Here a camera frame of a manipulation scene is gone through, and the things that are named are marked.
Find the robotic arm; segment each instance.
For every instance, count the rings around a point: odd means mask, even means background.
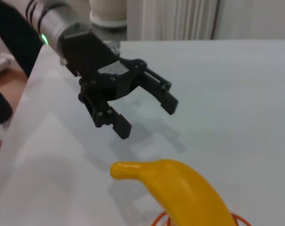
[[[79,100],[96,127],[113,124],[122,139],[128,138],[131,124],[107,102],[128,95],[138,86],[152,94],[169,114],[174,114],[178,100],[169,93],[171,83],[150,70],[143,60],[117,56],[65,0],[4,2],[15,7],[48,40],[62,65],[81,77]]]

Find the orange wire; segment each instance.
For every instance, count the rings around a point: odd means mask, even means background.
[[[163,218],[165,215],[166,215],[165,212],[161,213],[161,214],[154,220],[154,222],[152,223],[152,226],[156,226],[156,225],[158,224],[159,220],[161,220],[161,218]],[[246,226],[252,226],[247,220],[245,220],[245,219],[242,218],[241,216],[239,216],[239,215],[237,215],[237,214],[234,214],[234,213],[231,213],[231,215],[232,215],[232,217],[233,217],[233,220],[235,221],[236,226],[239,226],[237,220],[242,221]],[[167,220],[167,226],[171,226],[171,219],[170,219],[170,218],[168,218],[168,220]]]

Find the white tablecloth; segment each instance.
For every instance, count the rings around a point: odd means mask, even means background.
[[[124,42],[121,51],[173,83],[176,113],[137,89],[111,102],[130,138],[97,129],[78,80],[43,47],[0,151],[0,226],[149,226],[161,207],[109,168],[160,158],[198,170],[254,226],[285,226],[285,41]]]

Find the wooden floor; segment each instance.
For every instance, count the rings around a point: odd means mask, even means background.
[[[26,83],[26,75],[18,69],[9,68],[0,73],[0,92],[8,100],[14,112],[18,106]]]

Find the green led light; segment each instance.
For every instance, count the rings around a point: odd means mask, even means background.
[[[45,44],[48,45],[48,40],[47,40],[46,36],[42,34],[41,37],[44,40]]]

